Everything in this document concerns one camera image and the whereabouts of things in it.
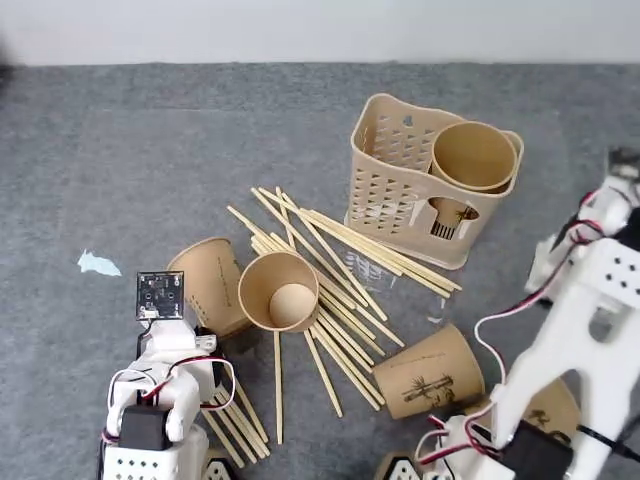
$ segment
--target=small paper scrap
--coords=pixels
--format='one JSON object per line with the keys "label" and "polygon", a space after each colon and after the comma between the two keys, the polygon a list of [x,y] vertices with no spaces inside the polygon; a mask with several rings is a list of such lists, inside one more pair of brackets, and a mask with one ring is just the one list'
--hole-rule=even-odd
{"label": "small paper scrap", "polygon": [[108,258],[96,257],[93,252],[87,252],[84,249],[82,255],[78,259],[78,265],[80,265],[80,272],[98,272],[102,275],[108,275],[110,277],[121,277],[122,273],[115,264]]}

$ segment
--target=tipped-over paper cup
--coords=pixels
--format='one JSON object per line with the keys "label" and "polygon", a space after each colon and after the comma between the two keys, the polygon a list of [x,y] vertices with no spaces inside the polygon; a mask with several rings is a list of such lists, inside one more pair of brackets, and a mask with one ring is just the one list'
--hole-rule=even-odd
{"label": "tipped-over paper cup", "polygon": [[180,252],[168,270],[182,270],[185,297],[199,321],[221,338],[250,325],[238,302],[240,268],[231,242],[208,238]]}
{"label": "tipped-over paper cup", "polygon": [[395,419],[484,393],[484,379],[467,341],[453,325],[373,369]]}
{"label": "tipped-over paper cup", "polygon": [[274,332],[301,332],[318,317],[318,278],[299,255],[274,252],[246,268],[238,297],[247,318]]}
{"label": "tipped-over paper cup", "polygon": [[[465,413],[477,412],[487,404],[488,400],[467,409]],[[580,423],[580,408],[564,381],[557,378],[534,395],[522,419],[546,433],[571,439]],[[491,412],[480,417],[477,422],[491,429]]]}

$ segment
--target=perforated white panel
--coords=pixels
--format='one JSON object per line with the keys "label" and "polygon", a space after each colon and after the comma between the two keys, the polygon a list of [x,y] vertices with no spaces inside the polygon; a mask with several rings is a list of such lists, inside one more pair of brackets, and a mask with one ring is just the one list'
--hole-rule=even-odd
{"label": "perforated white panel", "polygon": [[580,281],[633,308],[640,308],[640,253],[612,239],[593,244]]}
{"label": "perforated white panel", "polygon": [[177,480],[178,448],[163,452],[108,447],[103,480]]}
{"label": "perforated white panel", "polygon": [[409,460],[399,460],[386,480],[420,480]]}
{"label": "perforated white panel", "polygon": [[231,475],[222,461],[211,460],[202,480],[231,480]]}

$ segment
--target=scattered chopsticks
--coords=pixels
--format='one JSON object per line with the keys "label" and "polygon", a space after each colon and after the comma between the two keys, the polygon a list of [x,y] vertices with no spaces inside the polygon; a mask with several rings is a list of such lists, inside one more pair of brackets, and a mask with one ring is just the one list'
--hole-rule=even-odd
{"label": "scattered chopsticks", "polygon": [[[214,413],[225,426],[231,437],[233,437],[235,443],[244,452],[249,461],[251,463],[256,463],[258,461],[258,459],[256,458],[256,454],[260,459],[264,459],[271,454],[266,445],[269,439],[264,430],[264,427],[262,426],[262,423],[256,415],[253,405],[251,405],[247,394],[245,393],[242,385],[240,385],[240,382],[237,379],[236,394],[247,410],[247,413],[249,414],[248,417],[238,406],[238,403],[236,403],[235,399],[229,404],[227,408],[225,408],[224,410],[214,410]],[[229,392],[224,387],[220,387],[216,391],[212,399],[212,403],[223,405],[228,400]],[[229,440],[229,437],[226,435],[223,428],[218,422],[216,422],[213,414],[208,410],[201,410],[201,413],[213,432],[220,439],[220,442],[222,443],[224,448],[227,450],[227,452],[229,452],[229,455],[238,466],[238,468],[244,468],[244,460],[236,450],[233,443],[231,443],[231,441]]]}
{"label": "scattered chopsticks", "polygon": [[449,298],[452,291],[462,289],[456,283],[430,270],[424,265],[405,257],[401,253],[398,253],[375,240],[371,240],[361,233],[358,233],[315,210],[298,208],[295,204],[287,202],[287,197],[285,195],[283,195],[283,199],[280,199],[264,188],[260,188],[259,190],[261,194],[268,196],[270,200],[279,203],[287,210],[295,213],[303,223],[306,221],[306,223],[312,224],[313,226],[323,230],[342,243],[358,250],[360,253],[369,257],[371,260],[375,261],[395,275],[407,275],[445,298]]}
{"label": "scattered chopsticks", "polygon": [[[279,187],[276,188],[275,193],[264,188],[252,188],[251,193],[283,225],[287,238],[285,240],[276,233],[263,231],[235,208],[228,206],[227,209],[252,232],[251,247],[253,250],[258,255],[273,251],[296,252],[296,246],[301,245],[319,265],[319,267],[314,267],[320,283],[318,320],[304,332],[304,336],[336,414],[338,417],[342,417],[342,408],[331,379],[318,354],[315,341],[322,345],[365,400],[375,410],[379,410],[380,406],[384,405],[385,400],[366,377],[367,374],[372,372],[372,367],[375,364],[369,351],[381,356],[385,355],[384,350],[376,343],[376,334],[378,333],[386,336],[399,346],[404,346],[404,342],[386,326],[384,322],[388,320],[387,315],[324,239],[322,233],[329,234],[357,250],[394,275],[406,275],[444,298],[448,298],[453,291],[460,290],[460,286],[431,271],[424,265],[345,227],[315,210],[299,208],[291,197],[282,192]],[[290,213],[297,216],[311,237],[322,247],[324,255],[311,245],[300,230],[292,225],[289,218]],[[276,425],[278,443],[281,443],[283,426],[282,366],[279,358],[281,339],[276,335],[274,335]],[[246,428],[248,422],[243,422],[242,417],[239,417],[238,420]],[[266,454],[260,443],[257,442],[260,439],[251,433],[248,433],[248,435],[255,444],[254,451],[256,454],[258,456],[261,453],[263,455]]]}

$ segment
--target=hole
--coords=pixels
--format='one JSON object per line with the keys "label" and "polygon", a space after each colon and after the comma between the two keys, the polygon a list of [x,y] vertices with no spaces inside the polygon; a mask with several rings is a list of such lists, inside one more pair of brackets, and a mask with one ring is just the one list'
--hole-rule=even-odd
{"label": "hole", "polygon": [[589,334],[598,343],[606,343],[611,336],[612,327],[609,323],[592,320],[589,324]]}

